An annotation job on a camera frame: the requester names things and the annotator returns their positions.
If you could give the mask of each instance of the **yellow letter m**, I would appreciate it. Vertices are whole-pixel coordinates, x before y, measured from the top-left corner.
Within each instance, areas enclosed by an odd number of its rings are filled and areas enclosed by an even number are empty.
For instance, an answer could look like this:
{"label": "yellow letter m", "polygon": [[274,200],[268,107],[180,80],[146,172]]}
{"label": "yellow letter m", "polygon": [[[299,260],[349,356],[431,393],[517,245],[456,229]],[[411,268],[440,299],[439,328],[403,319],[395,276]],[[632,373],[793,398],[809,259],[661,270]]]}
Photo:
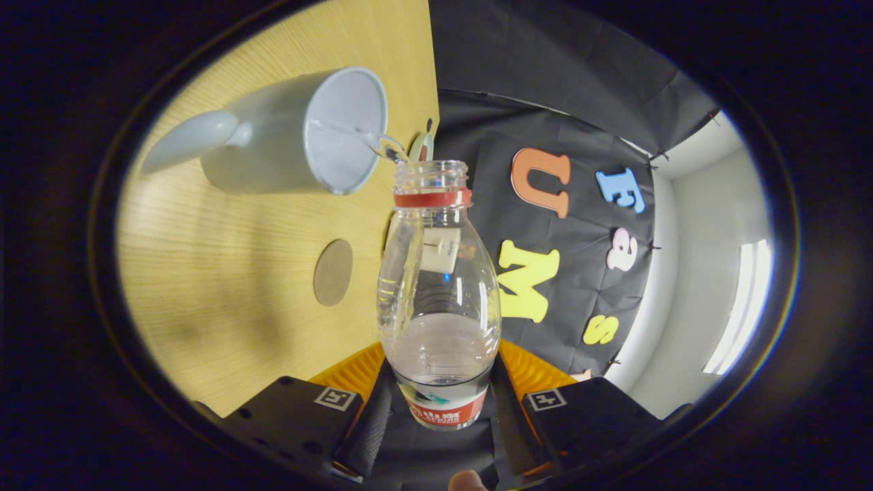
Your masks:
{"label": "yellow letter m", "polygon": [[504,240],[500,247],[500,267],[521,265],[518,269],[501,273],[498,283],[515,294],[500,289],[500,314],[504,317],[526,317],[534,322],[542,322],[548,310],[548,300],[533,289],[558,272],[560,254],[553,249],[549,254],[518,249],[511,240]]}

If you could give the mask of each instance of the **light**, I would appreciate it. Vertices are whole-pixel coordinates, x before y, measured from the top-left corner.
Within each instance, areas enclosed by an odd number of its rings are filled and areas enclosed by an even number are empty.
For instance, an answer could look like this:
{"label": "light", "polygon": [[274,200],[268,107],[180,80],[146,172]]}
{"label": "light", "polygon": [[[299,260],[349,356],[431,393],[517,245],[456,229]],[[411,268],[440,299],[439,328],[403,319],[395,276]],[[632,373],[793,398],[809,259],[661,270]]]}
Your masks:
{"label": "light", "polygon": [[731,315],[727,318],[725,332],[721,335],[721,340],[718,341],[715,351],[712,352],[709,363],[704,367],[705,373],[714,373],[715,369],[724,362],[733,340],[737,337],[739,324],[743,320],[743,313],[749,304],[749,294],[752,292],[753,254],[751,244],[744,244],[739,248],[737,293],[733,296],[733,307],[731,307]]}
{"label": "light", "polygon": [[733,366],[739,355],[746,348],[749,340],[752,339],[752,334],[755,332],[755,328],[758,327],[761,310],[764,309],[766,294],[770,290],[770,273],[772,270],[773,261],[770,255],[770,248],[767,247],[766,240],[761,240],[757,244],[755,254],[755,279],[752,286],[752,298],[749,300],[749,309],[746,311],[746,318],[743,319],[743,324],[739,328],[736,341],[734,341],[731,350],[727,352],[725,362],[716,372],[718,375],[725,373]]}
{"label": "light", "polygon": [[773,261],[766,240],[754,245],[754,255],[752,244],[744,244],[739,248],[737,293],[725,332],[704,367],[704,373],[724,374],[743,353],[758,326],[764,300],[770,289],[772,270]]}

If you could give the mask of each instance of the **wooden table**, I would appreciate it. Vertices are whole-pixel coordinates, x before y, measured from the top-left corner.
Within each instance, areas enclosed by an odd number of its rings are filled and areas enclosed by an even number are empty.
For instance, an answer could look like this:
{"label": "wooden table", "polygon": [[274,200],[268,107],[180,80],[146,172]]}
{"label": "wooden table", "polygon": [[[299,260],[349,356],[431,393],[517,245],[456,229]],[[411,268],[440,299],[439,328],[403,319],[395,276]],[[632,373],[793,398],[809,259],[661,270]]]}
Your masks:
{"label": "wooden table", "polygon": [[[169,104],[127,180],[119,268],[137,329],[187,397],[225,416],[282,375],[309,378],[377,340],[375,284],[392,163],[348,197],[234,196],[199,160],[142,175],[148,150],[191,116],[294,76],[367,66],[404,143],[438,124],[427,0],[332,0],[280,21],[211,65]],[[319,304],[313,270],[334,239],[353,250],[343,300]]]}

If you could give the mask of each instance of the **white tag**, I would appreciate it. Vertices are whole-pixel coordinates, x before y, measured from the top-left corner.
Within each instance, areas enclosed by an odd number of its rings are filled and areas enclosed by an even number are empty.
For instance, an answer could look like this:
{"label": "white tag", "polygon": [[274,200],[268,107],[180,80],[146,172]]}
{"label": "white tag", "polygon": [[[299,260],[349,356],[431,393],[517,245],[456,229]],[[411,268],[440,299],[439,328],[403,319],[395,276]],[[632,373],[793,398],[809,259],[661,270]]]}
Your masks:
{"label": "white tag", "polygon": [[424,229],[422,270],[449,274],[455,271],[457,248],[461,243],[459,228]]}

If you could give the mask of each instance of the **white wall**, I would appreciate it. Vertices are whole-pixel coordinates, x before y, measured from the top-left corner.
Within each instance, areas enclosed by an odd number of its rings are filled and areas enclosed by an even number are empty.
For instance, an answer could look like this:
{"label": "white wall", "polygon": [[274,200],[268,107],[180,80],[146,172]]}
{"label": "white wall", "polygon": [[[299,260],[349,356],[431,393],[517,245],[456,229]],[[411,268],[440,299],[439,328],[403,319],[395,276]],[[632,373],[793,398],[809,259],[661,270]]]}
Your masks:
{"label": "white wall", "polygon": [[620,363],[609,365],[604,375],[619,389],[629,392],[643,374],[661,339],[673,303],[679,261],[676,199],[673,186],[660,170],[655,181],[655,245],[663,249],[652,253],[649,278],[640,308],[628,338],[615,357]]}
{"label": "white wall", "polygon": [[667,152],[669,161],[659,156],[652,161],[652,165],[658,167],[658,174],[674,180],[722,160],[742,145],[737,129],[721,112],[697,133]]}
{"label": "white wall", "polygon": [[[718,381],[718,376],[701,369],[727,322],[736,290],[739,247],[771,237],[763,190],[743,148],[672,181],[672,188],[678,228],[675,294],[660,341],[628,391],[659,418],[696,401]],[[661,199],[656,197],[656,210]],[[666,247],[658,252],[666,252]],[[657,276],[654,262],[652,267]],[[647,286],[643,298],[655,293],[651,289]],[[654,332],[635,334],[633,330],[630,335],[638,336],[640,344],[655,337]]]}

